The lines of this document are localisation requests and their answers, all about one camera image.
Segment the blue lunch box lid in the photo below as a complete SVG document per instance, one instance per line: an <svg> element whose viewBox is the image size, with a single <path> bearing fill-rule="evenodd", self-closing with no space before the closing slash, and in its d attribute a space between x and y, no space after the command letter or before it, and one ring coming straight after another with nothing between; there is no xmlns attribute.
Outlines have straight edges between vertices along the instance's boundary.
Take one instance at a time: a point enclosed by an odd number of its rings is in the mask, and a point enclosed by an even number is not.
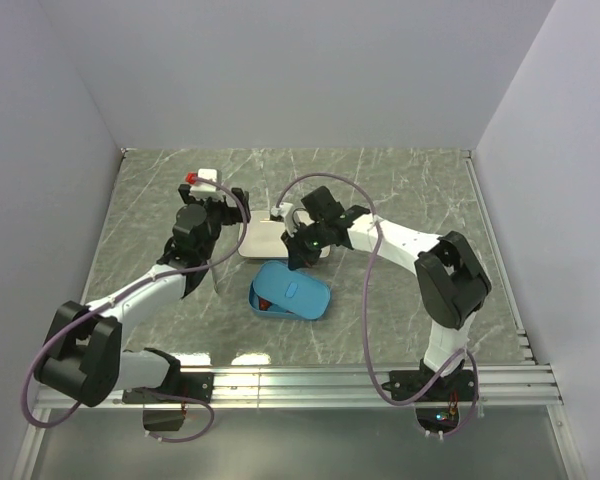
<svg viewBox="0 0 600 480"><path fill-rule="evenodd" d="M331 290L323 281L285 262L267 261L254 276L248 304L259 316L292 320L319 320L327 311Z"/></svg>

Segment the red bacon food piece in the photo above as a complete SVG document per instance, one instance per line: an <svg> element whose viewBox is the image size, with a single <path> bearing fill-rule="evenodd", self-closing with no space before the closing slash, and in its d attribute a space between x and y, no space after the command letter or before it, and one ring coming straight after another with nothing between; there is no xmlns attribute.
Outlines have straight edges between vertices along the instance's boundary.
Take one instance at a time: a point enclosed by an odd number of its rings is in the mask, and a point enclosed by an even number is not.
<svg viewBox="0 0 600 480"><path fill-rule="evenodd" d="M261 311L268 311L272 306L272 303L269 300L266 300L262 297L258 298L258 307Z"/></svg>

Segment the blue lunch box container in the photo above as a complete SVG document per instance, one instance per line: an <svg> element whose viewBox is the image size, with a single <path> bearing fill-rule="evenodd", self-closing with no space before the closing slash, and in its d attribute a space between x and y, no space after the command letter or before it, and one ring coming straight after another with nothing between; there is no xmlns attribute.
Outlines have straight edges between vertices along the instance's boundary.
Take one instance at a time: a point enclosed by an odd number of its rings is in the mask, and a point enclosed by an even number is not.
<svg viewBox="0 0 600 480"><path fill-rule="evenodd" d="M292 282L289 287L292 293L290 297L283 294L280 299L272 300L258 295L253 286L250 286L248 304L255 314L270 318L316 321L326 313L331 301L331 290L328 286L322 283ZM259 309L259 297L272 303L268 311Z"/></svg>

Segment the metal serving tongs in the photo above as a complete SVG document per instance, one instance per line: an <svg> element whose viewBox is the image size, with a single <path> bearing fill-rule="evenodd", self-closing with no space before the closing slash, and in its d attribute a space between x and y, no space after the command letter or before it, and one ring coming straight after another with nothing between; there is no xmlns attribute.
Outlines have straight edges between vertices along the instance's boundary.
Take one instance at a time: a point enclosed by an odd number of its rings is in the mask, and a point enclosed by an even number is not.
<svg viewBox="0 0 600 480"><path fill-rule="evenodd" d="M220 276L219 276L218 266L213 265L210 268L210 273L211 273L211 278L212 278L212 282L213 282L213 289L216 294L220 294L220 285L219 285Z"/></svg>

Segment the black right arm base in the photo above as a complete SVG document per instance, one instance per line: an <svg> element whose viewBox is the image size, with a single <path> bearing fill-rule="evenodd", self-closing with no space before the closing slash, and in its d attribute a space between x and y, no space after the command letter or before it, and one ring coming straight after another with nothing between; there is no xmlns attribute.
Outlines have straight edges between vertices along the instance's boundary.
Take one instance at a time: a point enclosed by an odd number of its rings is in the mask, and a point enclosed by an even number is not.
<svg viewBox="0 0 600 480"><path fill-rule="evenodd" d="M381 384L395 402L406 402L423 390L434 372L420 362L418 370L392 370ZM444 440L456 434L479 411L478 369L465 369L465 361L448 376L437 378L415 401L418 427L426 436Z"/></svg>

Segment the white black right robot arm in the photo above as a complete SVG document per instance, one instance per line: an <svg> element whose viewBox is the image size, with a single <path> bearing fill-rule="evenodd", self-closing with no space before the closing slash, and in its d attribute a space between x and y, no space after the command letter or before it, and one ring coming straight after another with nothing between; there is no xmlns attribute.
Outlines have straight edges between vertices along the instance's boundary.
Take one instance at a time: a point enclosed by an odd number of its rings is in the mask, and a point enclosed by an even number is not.
<svg viewBox="0 0 600 480"><path fill-rule="evenodd" d="M270 210L270 218L284 224L281 240L291 270L315 265L327 247L345 247L387 260L416 277L432 321L420 384L428 397L445 398L464 364L471 324L492 290L466 237L456 231L443 236L416 231L360 205L346 209L325 186L301 203L308 224L292 203L280 202Z"/></svg>

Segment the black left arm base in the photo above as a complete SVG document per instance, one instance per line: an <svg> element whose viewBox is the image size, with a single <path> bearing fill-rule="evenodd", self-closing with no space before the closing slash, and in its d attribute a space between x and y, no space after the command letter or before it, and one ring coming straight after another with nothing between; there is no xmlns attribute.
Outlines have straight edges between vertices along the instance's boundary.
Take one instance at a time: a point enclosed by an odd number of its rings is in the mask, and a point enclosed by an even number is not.
<svg viewBox="0 0 600 480"><path fill-rule="evenodd" d="M179 432L189 408L203 407L209 413L208 424L202 429L206 433L215 419L211 408L214 380L211 372L182 373L169 386L124 391L121 403L143 407L142 424L150 435Z"/></svg>

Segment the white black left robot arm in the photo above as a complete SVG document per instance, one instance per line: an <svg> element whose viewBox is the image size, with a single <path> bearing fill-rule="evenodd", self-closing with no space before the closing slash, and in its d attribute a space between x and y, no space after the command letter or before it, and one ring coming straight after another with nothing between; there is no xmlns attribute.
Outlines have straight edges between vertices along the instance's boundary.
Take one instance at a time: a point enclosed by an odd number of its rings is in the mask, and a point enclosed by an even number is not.
<svg viewBox="0 0 600 480"><path fill-rule="evenodd" d="M126 350L133 330L161 307L186 298L211 267L223 227L251 219L249 194L201 181L178 188L176 214L162 256L142 277L117 292L82 305L68 301L52 320L28 376L94 407L116 390L146 389L169 402L183 391L181 363L160 350Z"/></svg>

